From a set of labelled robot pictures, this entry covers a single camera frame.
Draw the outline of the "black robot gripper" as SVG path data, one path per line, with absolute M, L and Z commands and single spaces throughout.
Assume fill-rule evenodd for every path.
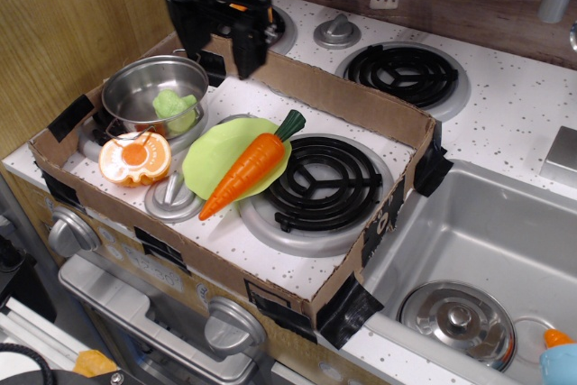
M 212 21 L 233 25 L 234 63 L 240 79 L 266 62 L 263 29 L 273 23 L 271 0 L 166 0 L 169 17 L 189 57 L 211 41 Z

